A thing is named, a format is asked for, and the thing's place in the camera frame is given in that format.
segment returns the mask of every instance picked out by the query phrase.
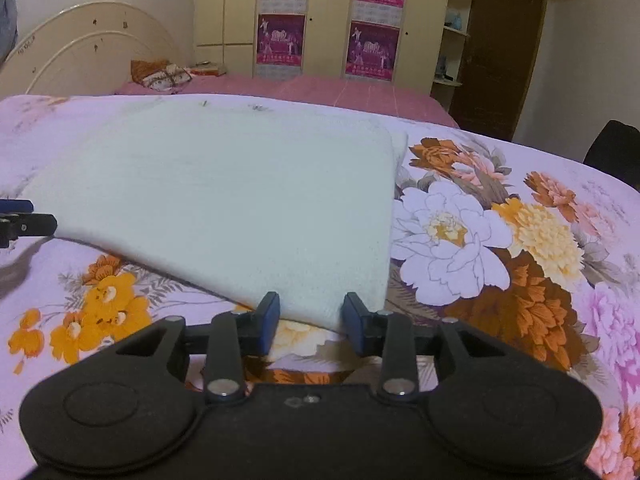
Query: cream headboard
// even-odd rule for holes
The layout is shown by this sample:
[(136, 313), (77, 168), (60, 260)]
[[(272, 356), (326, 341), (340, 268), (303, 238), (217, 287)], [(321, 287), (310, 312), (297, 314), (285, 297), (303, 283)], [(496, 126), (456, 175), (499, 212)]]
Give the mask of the cream headboard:
[(111, 94), (130, 80), (132, 59), (184, 56), (146, 12), (120, 2), (65, 10), (28, 34), (0, 68), (0, 99), (15, 94)]

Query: chair backrest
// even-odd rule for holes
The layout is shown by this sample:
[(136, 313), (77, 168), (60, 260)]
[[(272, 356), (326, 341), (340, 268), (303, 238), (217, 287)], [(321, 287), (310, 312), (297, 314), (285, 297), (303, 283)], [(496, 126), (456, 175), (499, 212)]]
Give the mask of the chair backrest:
[(609, 121), (587, 152), (584, 163), (640, 191), (640, 132)]

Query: white towel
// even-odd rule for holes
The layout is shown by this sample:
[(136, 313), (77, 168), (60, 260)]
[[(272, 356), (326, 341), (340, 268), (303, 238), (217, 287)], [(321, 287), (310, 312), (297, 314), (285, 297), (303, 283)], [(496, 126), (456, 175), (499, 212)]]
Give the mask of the white towel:
[(405, 146), (373, 116), (169, 99), (89, 132), (22, 195), (57, 237), (239, 303), (275, 290), (284, 318), (337, 330), (345, 293), (384, 305)]

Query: wooden door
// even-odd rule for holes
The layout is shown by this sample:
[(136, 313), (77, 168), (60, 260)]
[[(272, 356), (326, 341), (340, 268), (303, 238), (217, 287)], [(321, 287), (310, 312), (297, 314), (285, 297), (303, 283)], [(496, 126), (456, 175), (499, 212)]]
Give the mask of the wooden door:
[(546, 0), (473, 0), (449, 113), (463, 130), (511, 140), (538, 53)]

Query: metal screw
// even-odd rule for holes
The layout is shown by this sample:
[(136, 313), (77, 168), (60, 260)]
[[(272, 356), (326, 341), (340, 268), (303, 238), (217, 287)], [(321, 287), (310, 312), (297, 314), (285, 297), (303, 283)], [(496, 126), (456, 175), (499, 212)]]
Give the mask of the metal screw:
[(207, 390), (210, 393), (220, 396), (220, 397), (228, 397), (229, 395), (233, 395), (240, 389), (240, 384), (236, 383), (232, 379), (216, 379), (215, 381), (211, 381), (207, 384)]
[(300, 397), (289, 397), (289, 399), (285, 399), (284, 403), (290, 408), (299, 408), (302, 406), (302, 399)]
[(403, 378), (389, 379), (382, 385), (382, 389), (391, 395), (404, 396), (415, 390), (415, 383)]

